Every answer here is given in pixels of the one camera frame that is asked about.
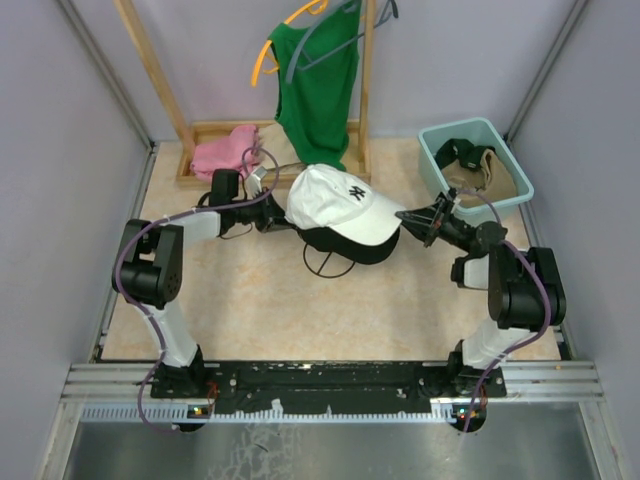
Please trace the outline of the white cap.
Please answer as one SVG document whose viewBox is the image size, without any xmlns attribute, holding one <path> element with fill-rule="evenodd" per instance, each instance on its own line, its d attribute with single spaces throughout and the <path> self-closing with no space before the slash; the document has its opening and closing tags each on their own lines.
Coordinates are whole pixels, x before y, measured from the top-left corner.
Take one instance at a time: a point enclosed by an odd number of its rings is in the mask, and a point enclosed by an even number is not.
<svg viewBox="0 0 640 480">
<path fill-rule="evenodd" d="M 285 218 L 302 230 L 328 228 L 360 245 L 377 246 L 400 228 L 396 214 L 403 209 L 360 178 L 318 164 L 296 177 Z"/>
</svg>

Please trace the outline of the black cap gold logo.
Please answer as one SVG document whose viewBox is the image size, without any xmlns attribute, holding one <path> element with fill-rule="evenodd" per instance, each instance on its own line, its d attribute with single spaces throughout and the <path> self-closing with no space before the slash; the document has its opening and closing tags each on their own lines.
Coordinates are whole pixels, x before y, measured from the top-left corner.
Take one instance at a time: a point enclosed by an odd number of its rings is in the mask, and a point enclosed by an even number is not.
<svg viewBox="0 0 640 480">
<path fill-rule="evenodd" d="M 299 237 L 317 251 L 333 253 L 357 264 L 374 265 L 385 261 L 394 251 L 400 238 L 400 229 L 378 245 L 364 245 L 331 230 L 330 228 L 298 229 Z"/>
</svg>

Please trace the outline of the black wire hat stand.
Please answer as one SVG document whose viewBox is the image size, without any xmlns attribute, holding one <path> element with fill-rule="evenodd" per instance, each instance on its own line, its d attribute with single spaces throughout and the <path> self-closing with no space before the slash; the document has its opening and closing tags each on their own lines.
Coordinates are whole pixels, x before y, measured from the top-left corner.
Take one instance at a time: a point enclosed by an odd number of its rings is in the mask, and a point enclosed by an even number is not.
<svg viewBox="0 0 640 480">
<path fill-rule="evenodd" d="M 356 263 L 334 252 L 322 252 L 309 244 L 302 250 L 302 260 L 306 269 L 322 279 L 338 279 L 350 273 Z"/>
</svg>

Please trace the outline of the khaki cap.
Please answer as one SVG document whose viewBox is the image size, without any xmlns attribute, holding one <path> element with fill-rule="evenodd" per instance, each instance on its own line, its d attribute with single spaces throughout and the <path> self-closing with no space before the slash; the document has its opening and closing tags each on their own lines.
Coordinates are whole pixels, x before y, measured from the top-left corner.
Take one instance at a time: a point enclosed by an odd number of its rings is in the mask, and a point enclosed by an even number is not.
<svg viewBox="0 0 640 480">
<path fill-rule="evenodd" d="M 490 147 L 474 147 L 446 166 L 442 175 L 450 187 L 475 191 L 493 204 L 517 196 L 512 175 Z"/>
</svg>

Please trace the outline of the wooden clothes rack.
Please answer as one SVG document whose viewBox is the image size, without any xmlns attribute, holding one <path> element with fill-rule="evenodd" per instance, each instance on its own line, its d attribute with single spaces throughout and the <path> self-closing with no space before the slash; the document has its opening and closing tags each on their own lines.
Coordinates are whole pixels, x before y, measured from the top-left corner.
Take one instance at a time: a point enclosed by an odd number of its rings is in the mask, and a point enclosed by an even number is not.
<svg viewBox="0 0 640 480">
<path fill-rule="evenodd" d="M 138 57 L 147 73 L 149 80 L 163 106 L 182 145 L 182 154 L 177 164 L 175 183 L 183 190 L 202 189 L 204 183 L 194 176 L 190 170 L 195 147 L 201 143 L 218 139 L 231 133 L 239 126 L 239 121 L 197 121 L 189 124 L 179 107 L 169 81 L 161 67 L 152 42 L 147 35 L 141 18 L 131 1 L 116 1 L 114 3 L 120 19 L 137 51 Z M 355 141 L 347 149 L 344 164 L 347 171 L 360 179 L 369 182 L 372 178 L 371 155 L 369 149 L 369 91 L 373 64 L 373 1 L 365 3 L 364 45 L 361 54 L 361 89 L 359 117 L 347 122 L 350 138 Z"/>
</svg>

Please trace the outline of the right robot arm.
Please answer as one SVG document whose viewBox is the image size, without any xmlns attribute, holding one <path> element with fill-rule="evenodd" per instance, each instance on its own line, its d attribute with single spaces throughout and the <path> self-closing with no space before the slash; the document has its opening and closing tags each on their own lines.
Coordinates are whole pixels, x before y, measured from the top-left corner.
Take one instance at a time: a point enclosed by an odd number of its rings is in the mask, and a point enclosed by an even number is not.
<svg viewBox="0 0 640 480">
<path fill-rule="evenodd" d="M 396 216 L 424 246 L 439 239 L 463 251 L 451 281 L 487 293 L 488 317 L 449 354 L 442 385 L 460 396 L 479 396 L 496 385 L 502 360 L 564 321 L 566 295 L 552 249 L 520 250 L 507 241 L 499 219 L 472 226 L 456 217 L 456 203 L 453 192 L 441 194 L 430 206 Z"/>
</svg>

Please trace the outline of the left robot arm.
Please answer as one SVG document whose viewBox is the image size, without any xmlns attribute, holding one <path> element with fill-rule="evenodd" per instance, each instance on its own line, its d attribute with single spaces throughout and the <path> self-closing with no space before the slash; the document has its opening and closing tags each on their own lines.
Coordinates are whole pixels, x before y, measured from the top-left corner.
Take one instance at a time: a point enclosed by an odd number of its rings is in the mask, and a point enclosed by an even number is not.
<svg viewBox="0 0 640 480">
<path fill-rule="evenodd" d="M 289 227 L 272 190 L 263 186 L 267 174 L 259 167 L 241 181 L 235 170 L 218 171 L 197 206 L 155 222 L 132 219 L 125 225 L 112 285 L 134 306 L 155 341 L 159 360 L 150 380 L 162 395 L 194 397 L 208 384 L 201 348 L 177 300 L 185 250 L 221 238 L 238 224 L 261 232 Z"/>
</svg>

